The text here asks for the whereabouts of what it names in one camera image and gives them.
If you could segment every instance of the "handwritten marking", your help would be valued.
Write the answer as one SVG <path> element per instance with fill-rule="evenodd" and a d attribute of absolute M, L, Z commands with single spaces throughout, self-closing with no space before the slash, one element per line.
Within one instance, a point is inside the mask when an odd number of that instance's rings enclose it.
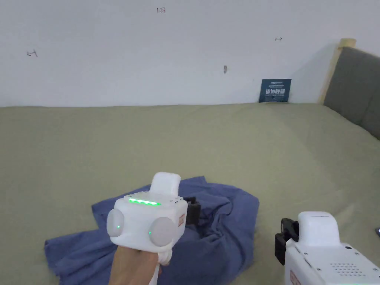
<path fill-rule="evenodd" d="M 36 53 L 35 50 L 33 50 L 33 52 L 26 52 L 26 54 L 27 54 L 28 56 L 32 56 L 32 54 L 35 54 L 36 57 L 38 57 L 38 55 L 37 55 L 37 53 Z"/>

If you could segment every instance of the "human hand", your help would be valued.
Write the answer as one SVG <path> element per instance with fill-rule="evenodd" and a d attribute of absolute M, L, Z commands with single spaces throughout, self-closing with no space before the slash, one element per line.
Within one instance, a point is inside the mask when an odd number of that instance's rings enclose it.
<path fill-rule="evenodd" d="M 158 254 L 118 246 L 111 268 L 109 285 L 148 285 Z"/>

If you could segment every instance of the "white handheld device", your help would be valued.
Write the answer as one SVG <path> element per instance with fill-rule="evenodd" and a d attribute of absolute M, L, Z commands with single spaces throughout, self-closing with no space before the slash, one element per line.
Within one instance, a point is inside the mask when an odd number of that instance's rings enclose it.
<path fill-rule="evenodd" d="M 149 285 L 155 285 L 159 264 L 171 258 L 172 248 L 185 231 L 188 203 L 178 196 L 181 177 L 158 172 L 149 191 L 124 196 L 107 217 L 114 244 L 158 253 L 158 265 Z"/>
<path fill-rule="evenodd" d="M 282 221 L 282 233 L 276 235 L 276 257 L 281 263 L 285 261 L 285 285 L 380 284 L 380 268 L 340 242 L 331 214 L 302 212 L 298 221 L 283 220 L 287 221 Z M 286 251 L 281 250 L 284 241 Z"/>

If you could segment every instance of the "upholstered headboard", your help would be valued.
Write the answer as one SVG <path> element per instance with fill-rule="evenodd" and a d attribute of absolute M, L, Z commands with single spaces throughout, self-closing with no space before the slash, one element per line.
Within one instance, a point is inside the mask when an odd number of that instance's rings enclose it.
<path fill-rule="evenodd" d="M 380 57 L 347 46 L 339 52 L 323 104 L 380 139 Z"/>

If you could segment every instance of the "green indicator light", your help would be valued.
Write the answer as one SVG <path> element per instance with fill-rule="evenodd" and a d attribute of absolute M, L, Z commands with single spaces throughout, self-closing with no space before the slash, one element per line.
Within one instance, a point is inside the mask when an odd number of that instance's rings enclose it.
<path fill-rule="evenodd" d="M 149 206 L 158 206 L 158 205 L 161 205 L 160 203 L 157 203 L 157 202 L 140 200 L 140 199 L 135 199 L 135 198 L 129 198 L 129 202 L 130 203 L 144 204 L 144 205 L 149 205 Z"/>

